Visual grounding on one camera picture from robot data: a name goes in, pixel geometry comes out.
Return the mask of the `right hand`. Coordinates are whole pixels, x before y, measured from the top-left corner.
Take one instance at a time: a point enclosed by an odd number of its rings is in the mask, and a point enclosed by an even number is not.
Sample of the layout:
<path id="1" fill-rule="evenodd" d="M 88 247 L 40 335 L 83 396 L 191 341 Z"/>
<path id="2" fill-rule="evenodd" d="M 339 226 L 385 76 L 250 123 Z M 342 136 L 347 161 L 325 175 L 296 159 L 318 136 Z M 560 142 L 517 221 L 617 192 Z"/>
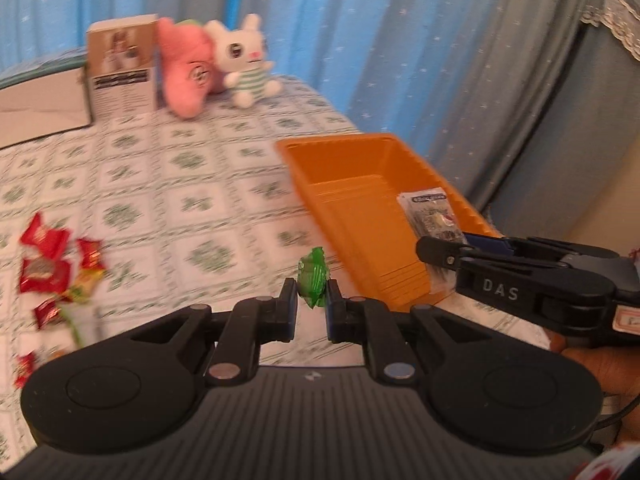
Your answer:
<path id="1" fill-rule="evenodd" d="M 623 397 L 626 404 L 639 394 L 638 348 L 566 348 L 562 355 L 588 368 L 606 393 Z"/>

